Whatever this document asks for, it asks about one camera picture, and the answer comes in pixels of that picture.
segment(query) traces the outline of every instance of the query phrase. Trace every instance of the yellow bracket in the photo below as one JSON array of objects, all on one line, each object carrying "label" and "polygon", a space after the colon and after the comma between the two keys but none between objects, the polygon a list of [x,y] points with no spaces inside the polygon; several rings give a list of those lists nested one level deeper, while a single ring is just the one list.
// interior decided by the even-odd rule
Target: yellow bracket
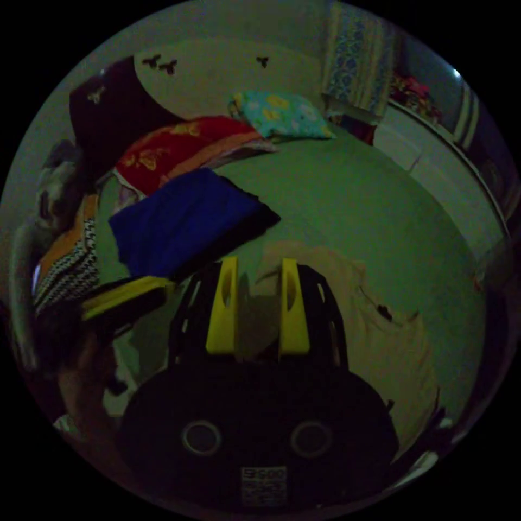
[{"label": "yellow bracket", "polygon": [[173,294],[175,284],[167,278],[141,277],[135,281],[127,282],[114,289],[96,295],[83,302],[83,321],[93,319],[110,309],[117,308],[124,302],[130,301],[150,291],[162,289],[165,302]]},{"label": "yellow bracket", "polygon": [[295,259],[282,260],[281,331],[278,356],[305,355],[310,343],[302,288]]},{"label": "yellow bracket", "polygon": [[206,339],[208,354],[235,354],[237,347],[237,257],[221,265]]}]

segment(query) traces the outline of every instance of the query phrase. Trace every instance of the black and white patterned cloth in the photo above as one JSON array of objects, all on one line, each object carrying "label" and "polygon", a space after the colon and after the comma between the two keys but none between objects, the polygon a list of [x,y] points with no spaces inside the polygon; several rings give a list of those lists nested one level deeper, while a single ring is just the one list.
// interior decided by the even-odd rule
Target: black and white patterned cloth
[{"label": "black and white patterned cloth", "polygon": [[35,316],[56,302],[84,297],[98,282],[95,221],[86,219],[83,237],[38,282],[34,294]]}]

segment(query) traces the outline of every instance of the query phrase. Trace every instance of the blue patterned curtain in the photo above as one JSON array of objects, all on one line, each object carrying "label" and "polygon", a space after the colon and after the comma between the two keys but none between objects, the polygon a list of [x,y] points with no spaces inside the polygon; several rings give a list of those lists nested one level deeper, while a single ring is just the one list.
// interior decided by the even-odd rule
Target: blue patterned curtain
[{"label": "blue patterned curtain", "polygon": [[334,2],[322,93],[383,116],[396,64],[398,31],[363,9]]}]

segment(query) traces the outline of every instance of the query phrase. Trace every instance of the label sticker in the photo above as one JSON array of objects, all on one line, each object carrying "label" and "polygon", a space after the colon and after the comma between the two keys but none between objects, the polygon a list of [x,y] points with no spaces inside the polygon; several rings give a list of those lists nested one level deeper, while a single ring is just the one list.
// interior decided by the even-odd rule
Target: label sticker
[{"label": "label sticker", "polygon": [[287,475],[286,467],[243,467],[241,469],[243,506],[286,505]]}]

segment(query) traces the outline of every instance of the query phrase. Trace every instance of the orange cloth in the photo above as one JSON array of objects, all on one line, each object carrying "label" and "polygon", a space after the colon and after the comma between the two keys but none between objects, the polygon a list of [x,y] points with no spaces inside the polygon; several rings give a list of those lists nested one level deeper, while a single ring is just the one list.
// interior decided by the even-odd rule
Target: orange cloth
[{"label": "orange cloth", "polygon": [[69,255],[78,241],[84,239],[85,221],[94,219],[98,206],[98,196],[96,194],[86,195],[76,214],[74,226],[56,239],[49,251],[40,260],[40,272],[38,282],[47,275],[50,267],[58,260]]}]

